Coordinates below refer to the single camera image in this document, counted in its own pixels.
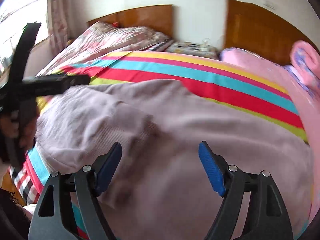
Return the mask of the person left hand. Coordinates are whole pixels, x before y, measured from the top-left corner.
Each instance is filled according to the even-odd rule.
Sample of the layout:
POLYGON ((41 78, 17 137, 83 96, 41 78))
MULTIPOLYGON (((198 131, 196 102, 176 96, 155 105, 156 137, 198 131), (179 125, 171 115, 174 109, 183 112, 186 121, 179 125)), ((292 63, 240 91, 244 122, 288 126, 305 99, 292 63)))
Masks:
POLYGON ((27 126, 38 117, 35 98, 24 101, 1 100, 1 161, 21 168, 26 159, 27 126))

